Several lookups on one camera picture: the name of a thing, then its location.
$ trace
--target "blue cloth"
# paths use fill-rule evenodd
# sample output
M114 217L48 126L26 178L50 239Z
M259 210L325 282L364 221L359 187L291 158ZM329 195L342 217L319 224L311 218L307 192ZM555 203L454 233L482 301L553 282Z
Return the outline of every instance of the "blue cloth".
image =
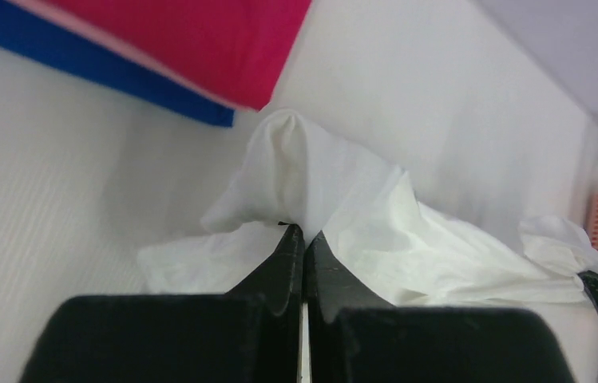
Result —
M233 109L3 0L0 0L0 46L195 120L232 126Z

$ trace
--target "pink cloth edge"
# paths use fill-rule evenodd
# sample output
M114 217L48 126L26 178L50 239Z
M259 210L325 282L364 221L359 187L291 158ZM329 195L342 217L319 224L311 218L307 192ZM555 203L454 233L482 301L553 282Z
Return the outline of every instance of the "pink cloth edge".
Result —
M138 49L134 45L129 44L128 42L123 41L120 38L116 38L112 34L109 34L108 32L105 32L104 30L89 24L88 22L78 18L75 15L69 14L68 12L56 6L51 6L50 4L47 4L40 0L7 1L15 4L16 6L20 6L24 10L27 10L40 18L57 24L61 28L69 30L75 34L78 34L86 38L87 40L101 45L104 48L110 50L111 52L117 53L130 61L136 62L138 65L150 69L153 72L159 73L162 76L167 77L169 80L172 80L177 84L184 86L185 88L194 90L202 96L207 97L208 99L216 103L222 104L223 106L227 106L233 109L255 109L249 106L238 105L214 93L211 93L206 89L202 89L200 86L194 84L186 77L183 77L177 72L171 70L168 66L162 64L155 58L144 53L144 51Z

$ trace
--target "stack of folded cloth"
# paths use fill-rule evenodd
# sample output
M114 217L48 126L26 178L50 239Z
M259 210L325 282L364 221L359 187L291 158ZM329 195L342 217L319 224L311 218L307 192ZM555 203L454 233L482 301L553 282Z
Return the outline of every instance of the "stack of folded cloth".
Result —
M271 99L311 0L0 0L0 46L207 124Z

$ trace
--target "white fabric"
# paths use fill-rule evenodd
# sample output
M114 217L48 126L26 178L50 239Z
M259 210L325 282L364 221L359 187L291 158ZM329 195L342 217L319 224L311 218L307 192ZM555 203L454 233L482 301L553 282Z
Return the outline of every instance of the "white fabric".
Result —
M203 218L207 229L232 233L142 251L149 285L160 292L220 290L213 275L259 263L238 255L236 246L258 257L272 251L266 235L277 243L276 227L239 228L255 221L297 223L307 243L324 229L336 258L398 306L583 302L576 274L598 271L598 253L568 220L523 221L520 255L481 229L418 203L399 167L285 109L261 123L242 168ZM262 243L254 250L257 240Z

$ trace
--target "pink cloth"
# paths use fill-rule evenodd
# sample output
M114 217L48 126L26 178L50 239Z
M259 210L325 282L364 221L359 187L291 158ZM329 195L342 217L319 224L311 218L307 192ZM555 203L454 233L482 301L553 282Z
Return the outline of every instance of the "pink cloth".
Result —
M8 0L233 107L261 109L311 0Z

